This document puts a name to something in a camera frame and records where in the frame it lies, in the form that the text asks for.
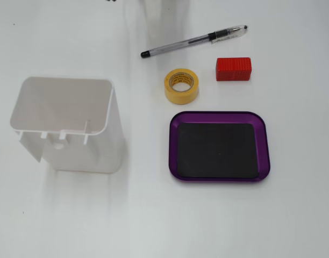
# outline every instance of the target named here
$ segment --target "tape roll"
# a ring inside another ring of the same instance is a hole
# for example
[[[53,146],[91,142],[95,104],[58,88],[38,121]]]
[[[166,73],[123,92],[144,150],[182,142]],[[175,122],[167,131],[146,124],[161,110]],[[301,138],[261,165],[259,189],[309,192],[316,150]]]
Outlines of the tape roll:
[[[186,91],[175,90],[173,86],[180,82],[188,84],[190,88]],[[194,101],[198,96],[198,85],[198,76],[189,69],[175,69],[164,79],[164,90],[167,99],[178,105],[188,104]]]

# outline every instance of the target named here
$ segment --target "red rectangular block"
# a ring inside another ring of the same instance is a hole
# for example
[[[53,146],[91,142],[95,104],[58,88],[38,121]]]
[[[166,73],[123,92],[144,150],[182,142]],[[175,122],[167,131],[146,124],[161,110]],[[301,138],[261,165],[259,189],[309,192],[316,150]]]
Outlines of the red rectangular block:
[[[217,81],[249,81],[252,72],[250,58],[218,58]]]

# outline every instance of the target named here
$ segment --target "white plastic part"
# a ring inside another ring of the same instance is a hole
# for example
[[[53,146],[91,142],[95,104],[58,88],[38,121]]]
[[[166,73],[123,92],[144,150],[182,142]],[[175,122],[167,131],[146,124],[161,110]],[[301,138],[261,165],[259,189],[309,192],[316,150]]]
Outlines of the white plastic part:
[[[109,80],[30,77],[10,124],[28,152],[55,169],[112,173],[120,166],[124,136]]]

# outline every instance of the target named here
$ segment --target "pen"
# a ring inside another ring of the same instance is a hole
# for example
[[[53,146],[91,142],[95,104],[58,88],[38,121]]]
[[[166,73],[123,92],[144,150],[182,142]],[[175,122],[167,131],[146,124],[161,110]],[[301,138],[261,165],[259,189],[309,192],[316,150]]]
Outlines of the pen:
[[[183,40],[183,41],[173,43],[170,45],[166,45],[163,47],[158,47],[158,48],[154,48],[154,49],[151,49],[148,51],[144,51],[141,53],[141,57],[149,58],[153,55],[158,55],[158,54],[161,54],[164,52],[172,51],[172,50],[182,48],[182,47],[196,45],[196,44],[207,42],[207,41],[211,41],[212,43],[215,43],[220,40],[239,37],[239,36],[245,34],[247,29],[248,29],[248,26],[246,26],[246,25],[225,28],[224,30],[215,31],[215,32],[212,32],[207,35],[200,36],[200,37]]]

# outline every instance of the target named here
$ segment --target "black mat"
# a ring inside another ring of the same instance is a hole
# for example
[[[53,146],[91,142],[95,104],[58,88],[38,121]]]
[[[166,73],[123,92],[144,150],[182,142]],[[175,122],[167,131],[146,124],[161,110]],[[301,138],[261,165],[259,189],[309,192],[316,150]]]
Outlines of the black mat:
[[[183,177],[257,177],[259,172],[253,126],[180,124],[177,169]]]

